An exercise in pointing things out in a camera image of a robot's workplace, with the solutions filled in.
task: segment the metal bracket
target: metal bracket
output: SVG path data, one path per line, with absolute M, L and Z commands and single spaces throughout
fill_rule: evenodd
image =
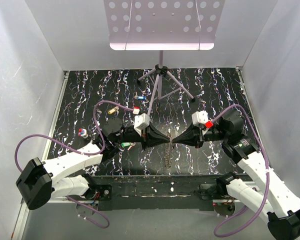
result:
M 155 74 L 162 75 L 164 78 L 167 76 L 168 67 L 162 66 L 162 68 L 159 68 L 159 64 L 155 65 Z
M 200 184 L 200 191 L 197 192 L 202 200 L 220 199 L 221 196 L 217 193 L 217 184 L 206 183 Z
M 243 66 L 236 66 L 236 67 L 235 67 L 235 70 L 236 70 L 237 72 L 241 72 L 241 71 L 242 71 L 242 67 L 243 67 Z
M 85 178 L 85 180 L 88 182 L 88 186 L 90 187 L 84 194 L 85 199 L 93 199 L 96 195 L 96 192 L 99 192 L 100 195 L 97 199 L 98 201 L 111 200 L 112 186 L 110 184 L 97 184 L 87 173 L 84 173 L 81 176 Z

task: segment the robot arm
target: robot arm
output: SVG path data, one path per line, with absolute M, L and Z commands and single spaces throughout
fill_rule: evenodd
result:
M 121 143 L 141 143 L 142 149 L 146 149 L 170 142 L 170 138 L 155 129 L 144 113 L 135 116 L 134 126 L 124 127 L 121 119 L 112 117 L 101 129 L 105 141 L 105 150 L 102 154 L 84 155 L 71 152 L 43 162 L 37 157 L 28 162 L 16 185 L 30 210 L 40 208 L 51 198 L 68 195 L 91 198 L 96 191 L 94 186 L 89 184 L 90 176 L 67 176 L 111 159 L 119 152 Z M 78 151 L 97 153 L 102 145 L 101 137 L 98 135 L 95 140 Z
M 173 143 L 186 144 L 196 148 L 205 141 L 223 141 L 224 152 L 242 168 L 264 193 L 266 189 L 266 167 L 263 155 L 257 145 L 243 134 L 244 121 L 235 109 L 219 118 L 215 125 L 204 111 L 192 115 L 192 124 Z M 300 236 L 300 198 L 269 169 L 269 191 L 260 217 L 277 240 L 294 240 Z M 216 181 L 219 194 L 240 200 L 257 212 L 263 195 L 248 187 L 234 173 L 227 173 Z

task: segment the black marble tabletop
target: black marble tabletop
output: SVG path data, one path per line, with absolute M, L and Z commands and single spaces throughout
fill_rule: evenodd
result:
M 94 105 L 101 100 L 120 103 L 126 107 L 140 107 L 147 112 L 153 83 L 149 77 L 136 83 L 136 79 L 147 73 L 148 69 L 125 70 L 89 70 L 71 71 L 62 99 L 59 116 L 53 137 L 72 148 L 79 149 L 87 144 L 78 136 L 80 128 L 87 129 L 90 135 L 96 133 L 93 122 Z M 150 115 L 153 125 L 163 134 L 168 132 L 171 137 L 180 135 L 191 123 L 191 114 L 205 110 L 210 119 L 216 117 L 222 109 L 232 104 L 242 105 L 251 116 L 248 103 L 234 68 L 185 68 L 171 69 L 171 73 L 196 97 L 191 102 L 184 91 L 155 101 Z M 178 86 L 167 76 L 162 81 L 162 95 L 169 93 Z M 146 96 L 146 100 L 137 100 L 138 96 Z M 108 110 L 114 106 L 102 104 L 97 110 L 100 125 L 107 119 L 118 116 L 125 126 L 133 125 L 134 116 L 120 109 L 109 115 Z M 244 131 L 252 137 L 250 127 Z M 169 151 L 171 167 L 165 167 L 165 145 L 142 150 L 141 144 L 122 147 L 113 159 L 91 166 L 87 173 L 96 176 L 105 175 L 210 175 L 227 172 L 242 173 L 226 156 L 221 142 L 205 142 L 203 147 L 195 149 L 177 144 Z M 67 149 L 54 143 L 51 144 L 48 158 L 56 158 L 68 153 Z

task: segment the gray wall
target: gray wall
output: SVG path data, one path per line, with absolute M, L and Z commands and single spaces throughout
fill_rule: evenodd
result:
M 123 52 L 109 47 L 102 0 L 25 1 L 63 70 L 142 69 L 158 62 L 157 51 Z M 166 51 L 164 64 L 170 68 L 242 66 L 276 3 L 225 1 L 214 48 Z
M 300 197 L 300 0 L 279 0 L 243 67 L 270 163 Z
M 47 134 L 63 71 L 24 0 L 0 0 L 0 240 L 10 239 L 20 209 L 14 163 L 18 142 Z M 44 140 L 31 139 L 18 155 L 22 168 L 41 157 Z

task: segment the perforated metal sheet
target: perforated metal sheet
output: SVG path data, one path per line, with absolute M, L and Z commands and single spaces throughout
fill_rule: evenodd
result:
M 104 0 L 110 47 L 210 50 L 224 4 L 225 0 Z

